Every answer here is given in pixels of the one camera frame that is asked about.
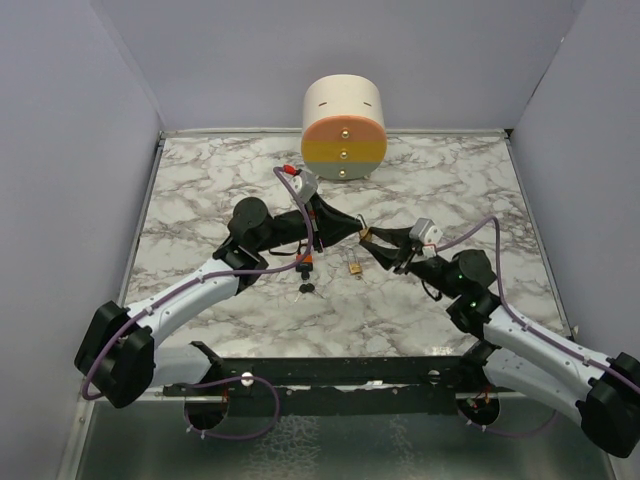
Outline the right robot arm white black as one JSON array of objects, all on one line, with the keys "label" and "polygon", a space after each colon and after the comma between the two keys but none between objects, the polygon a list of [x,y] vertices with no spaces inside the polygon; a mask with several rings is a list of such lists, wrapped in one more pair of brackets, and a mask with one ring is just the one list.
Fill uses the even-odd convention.
[{"label": "right robot arm white black", "polygon": [[518,312],[506,298],[499,260],[478,249],[441,256],[432,221],[405,229],[366,228],[360,245],[386,270],[411,274],[458,330],[478,341],[482,356],[459,367],[461,383],[519,392],[575,422],[606,453],[627,458],[639,444],[639,362],[612,357],[559,335]]}]

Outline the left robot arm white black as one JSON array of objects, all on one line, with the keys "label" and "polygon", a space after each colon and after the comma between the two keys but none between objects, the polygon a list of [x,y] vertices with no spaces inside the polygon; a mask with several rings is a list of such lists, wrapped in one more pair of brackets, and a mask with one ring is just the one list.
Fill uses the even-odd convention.
[{"label": "left robot arm white black", "polygon": [[206,395],[220,385],[216,355],[203,343],[167,347],[165,340],[204,310],[230,299],[271,273],[262,252],[308,241],[320,251],[357,233],[361,222],[313,195],[302,209],[273,216],[255,197],[241,200],[229,235],[193,273],[152,297],[121,307],[100,306],[74,359],[84,375],[82,395],[105,397],[116,408],[147,389],[189,384]]}]

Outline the brass long-shackle padlock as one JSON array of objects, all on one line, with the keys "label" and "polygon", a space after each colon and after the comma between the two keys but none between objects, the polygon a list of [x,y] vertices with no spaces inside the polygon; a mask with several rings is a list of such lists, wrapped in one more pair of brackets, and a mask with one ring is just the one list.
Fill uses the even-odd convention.
[{"label": "brass long-shackle padlock", "polygon": [[368,226],[364,216],[362,214],[357,214],[356,219],[359,221],[361,225],[361,229],[358,232],[359,239],[361,241],[370,242],[372,240],[372,233],[370,227]]},{"label": "brass long-shackle padlock", "polygon": [[359,276],[362,274],[362,266],[361,263],[358,260],[358,257],[355,253],[355,251],[352,248],[348,248],[346,250],[346,258],[347,258],[347,264],[348,264],[348,269],[349,269],[349,273],[351,275],[354,276]]}]

